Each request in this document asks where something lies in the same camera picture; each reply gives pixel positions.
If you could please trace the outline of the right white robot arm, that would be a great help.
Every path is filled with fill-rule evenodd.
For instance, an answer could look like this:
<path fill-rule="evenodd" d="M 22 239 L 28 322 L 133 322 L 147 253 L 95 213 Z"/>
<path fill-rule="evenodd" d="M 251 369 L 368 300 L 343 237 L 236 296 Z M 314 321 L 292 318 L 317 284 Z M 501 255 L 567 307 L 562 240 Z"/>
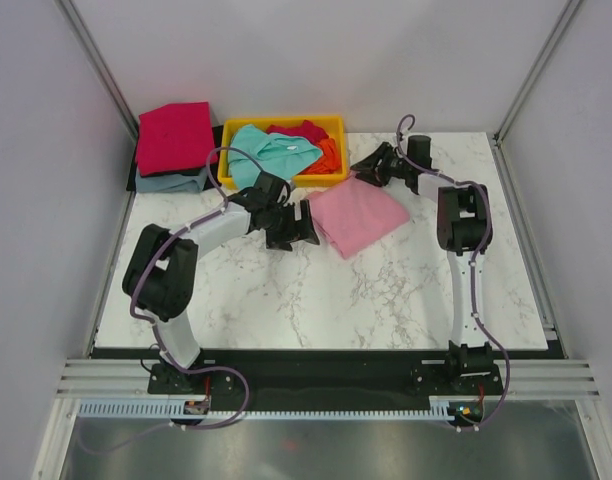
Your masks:
<path fill-rule="evenodd" d="M 492 346 L 481 309 L 483 259 L 492 241 L 486 188 L 457 181 L 432 167 L 431 138 L 412 135 L 401 147 L 384 142 L 351 167 L 357 179 L 385 187 L 402 180 L 415 195 L 436 205 L 436 234 L 451 273 L 453 326 L 444 381 L 463 394 L 492 372 Z"/>

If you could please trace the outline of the pink t shirt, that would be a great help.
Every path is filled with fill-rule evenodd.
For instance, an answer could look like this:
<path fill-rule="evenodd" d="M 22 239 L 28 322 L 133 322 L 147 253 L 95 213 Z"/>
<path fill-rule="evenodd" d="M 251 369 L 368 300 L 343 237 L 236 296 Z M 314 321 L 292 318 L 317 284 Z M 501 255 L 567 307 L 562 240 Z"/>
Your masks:
<path fill-rule="evenodd" d="M 385 190 L 355 177 L 307 200 L 314 225 L 345 260 L 410 220 L 407 209 Z"/>

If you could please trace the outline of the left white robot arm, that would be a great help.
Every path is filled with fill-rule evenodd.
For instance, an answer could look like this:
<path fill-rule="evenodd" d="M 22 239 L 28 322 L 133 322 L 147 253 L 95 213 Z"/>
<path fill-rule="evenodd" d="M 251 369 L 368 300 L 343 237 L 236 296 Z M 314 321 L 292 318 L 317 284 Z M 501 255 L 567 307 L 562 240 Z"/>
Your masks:
<path fill-rule="evenodd" d="M 201 347 L 187 308 L 200 260 L 256 231 L 265 233 L 269 250 L 290 252 L 296 242 L 320 243 L 309 201 L 292 203 L 291 193 L 289 182 L 262 172 L 251 187 L 225 196 L 217 208 L 175 231 L 156 224 L 143 228 L 122 291 L 130 298 L 130 315 L 150 325 L 160 357 L 172 367 L 171 382 L 182 392 L 197 392 L 212 372 L 235 373 L 231 367 L 195 363 Z"/>

